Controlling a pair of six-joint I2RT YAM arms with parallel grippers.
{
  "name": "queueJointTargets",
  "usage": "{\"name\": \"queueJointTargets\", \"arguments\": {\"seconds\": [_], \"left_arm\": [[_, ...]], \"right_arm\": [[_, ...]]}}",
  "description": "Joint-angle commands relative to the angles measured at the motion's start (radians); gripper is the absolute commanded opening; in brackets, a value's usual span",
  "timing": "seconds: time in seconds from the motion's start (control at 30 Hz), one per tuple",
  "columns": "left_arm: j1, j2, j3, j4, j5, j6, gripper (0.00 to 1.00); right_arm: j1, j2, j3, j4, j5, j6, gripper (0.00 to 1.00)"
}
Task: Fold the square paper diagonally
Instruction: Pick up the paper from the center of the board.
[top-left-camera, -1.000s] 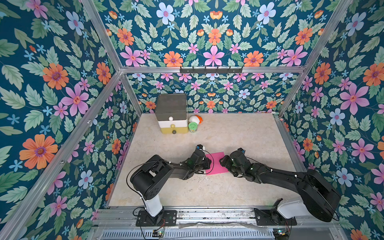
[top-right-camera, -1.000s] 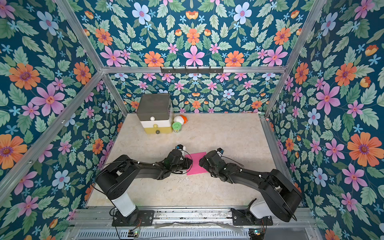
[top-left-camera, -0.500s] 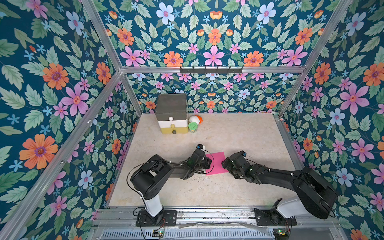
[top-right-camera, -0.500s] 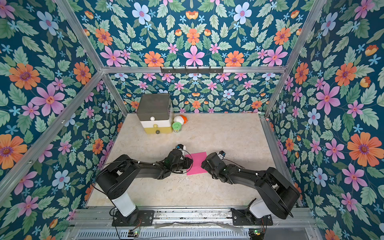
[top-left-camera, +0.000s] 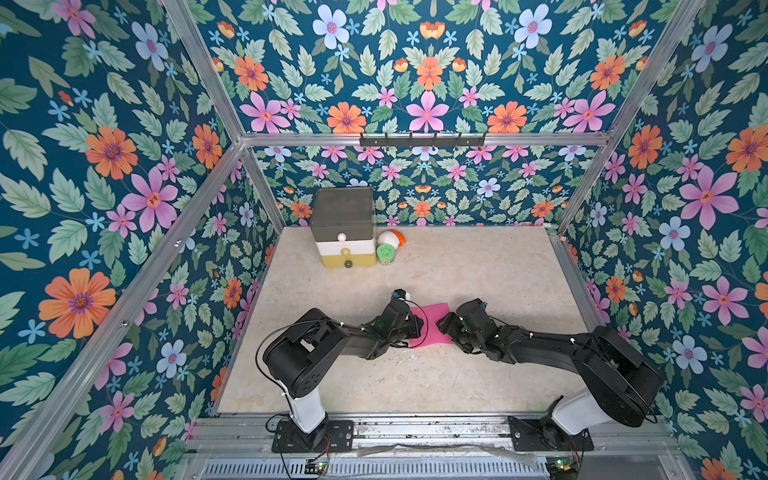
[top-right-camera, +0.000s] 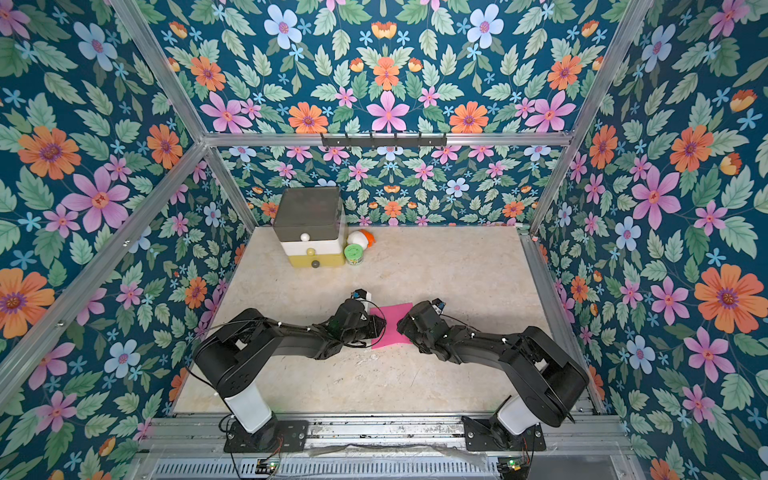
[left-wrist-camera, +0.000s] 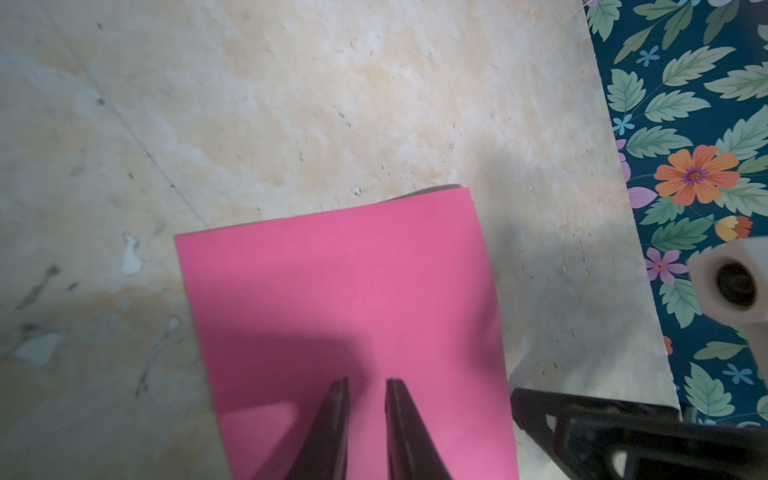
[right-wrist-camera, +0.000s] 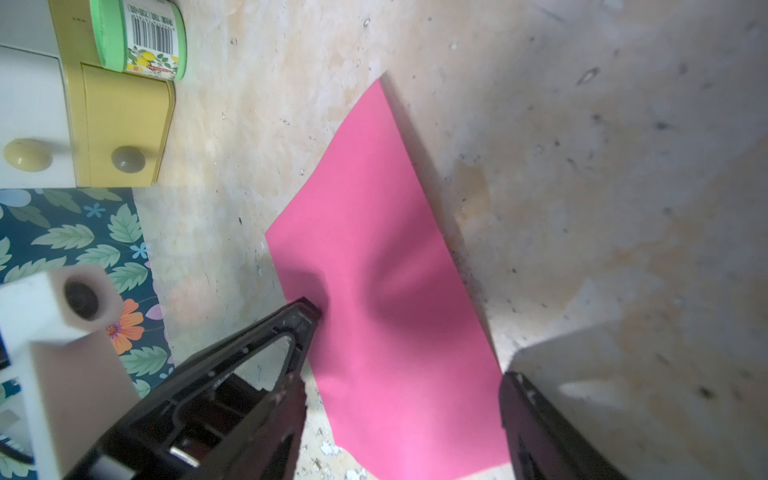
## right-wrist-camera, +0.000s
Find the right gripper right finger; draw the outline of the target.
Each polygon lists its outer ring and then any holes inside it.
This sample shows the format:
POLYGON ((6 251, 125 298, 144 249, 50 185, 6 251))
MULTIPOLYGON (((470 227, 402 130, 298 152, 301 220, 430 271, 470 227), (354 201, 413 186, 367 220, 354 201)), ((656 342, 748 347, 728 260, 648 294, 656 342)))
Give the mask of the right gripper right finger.
POLYGON ((626 479, 522 373, 504 374, 499 402, 517 479, 626 479))

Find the pink square paper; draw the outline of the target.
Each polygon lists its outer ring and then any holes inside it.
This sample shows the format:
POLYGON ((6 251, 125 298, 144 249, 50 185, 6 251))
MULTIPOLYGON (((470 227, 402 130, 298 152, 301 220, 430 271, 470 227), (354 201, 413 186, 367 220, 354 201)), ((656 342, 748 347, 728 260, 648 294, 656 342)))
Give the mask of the pink square paper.
POLYGON ((339 447, 379 479, 508 462, 499 362, 380 82, 266 242, 285 297, 321 310, 309 363, 339 447))

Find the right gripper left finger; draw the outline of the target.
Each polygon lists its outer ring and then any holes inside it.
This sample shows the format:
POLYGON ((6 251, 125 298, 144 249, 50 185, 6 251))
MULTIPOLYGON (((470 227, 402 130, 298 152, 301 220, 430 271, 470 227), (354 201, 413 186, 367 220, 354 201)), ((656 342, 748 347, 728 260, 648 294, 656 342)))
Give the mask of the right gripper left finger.
POLYGON ((291 479, 307 417, 301 370, 321 310, 302 297, 196 353, 117 421, 69 479, 291 479), (286 342, 275 384, 236 369, 286 342))

